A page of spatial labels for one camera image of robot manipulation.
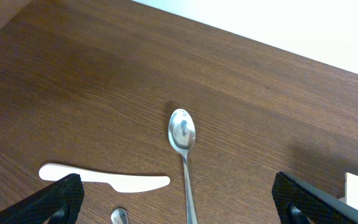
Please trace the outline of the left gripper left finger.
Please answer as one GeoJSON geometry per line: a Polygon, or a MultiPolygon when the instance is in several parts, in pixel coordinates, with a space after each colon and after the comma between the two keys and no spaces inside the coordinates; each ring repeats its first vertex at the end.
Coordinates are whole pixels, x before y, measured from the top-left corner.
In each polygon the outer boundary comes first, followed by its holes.
{"type": "Polygon", "coordinates": [[[80,175],[68,174],[0,211],[0,223],[75,223],[84,197],[80,175]]]}

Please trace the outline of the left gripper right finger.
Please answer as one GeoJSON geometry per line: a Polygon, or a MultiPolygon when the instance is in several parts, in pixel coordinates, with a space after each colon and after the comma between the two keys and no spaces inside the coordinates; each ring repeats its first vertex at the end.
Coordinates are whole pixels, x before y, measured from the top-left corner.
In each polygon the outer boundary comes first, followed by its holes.
{"type": "Polygon", "coordinates": [[[358,210],[288,172],[278,172],[272,197],[281,223],[358,224],[358,210]]]}

